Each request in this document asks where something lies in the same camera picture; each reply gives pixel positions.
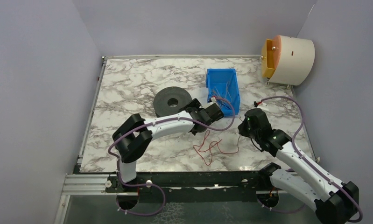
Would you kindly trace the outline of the blue plastic bin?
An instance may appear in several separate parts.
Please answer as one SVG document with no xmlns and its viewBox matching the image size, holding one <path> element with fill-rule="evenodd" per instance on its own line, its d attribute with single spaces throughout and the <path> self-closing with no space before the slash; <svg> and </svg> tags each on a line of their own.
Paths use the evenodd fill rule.
<svg viewBox="0 0 373 224">
<path fill-rule="evenodd" d="M 207 69 L 205 85 L 208 89 L 207 101 L 211 97 L 225 98 L 232 105 L 235 115 L 238 115 L 240 93 L 235 69 Z"/>
</svg>

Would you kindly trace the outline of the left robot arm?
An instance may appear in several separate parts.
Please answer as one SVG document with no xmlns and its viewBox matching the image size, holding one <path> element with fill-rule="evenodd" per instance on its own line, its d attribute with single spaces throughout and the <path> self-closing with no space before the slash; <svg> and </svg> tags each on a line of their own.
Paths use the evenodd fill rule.
<svg viewBox="0 0 373 224">
<path fill-rule="evenodd" d="M 122 183 L 137 176 L 136 162 L 155 139 L 175 133 L 204 132 L 224 114 L 216 101 L 202 105 L 196 98 L 173 115 L 144 119 L 140 114 L 131 115 L 112 135 L 118 153 L 117 171 Z"/>
</svg>

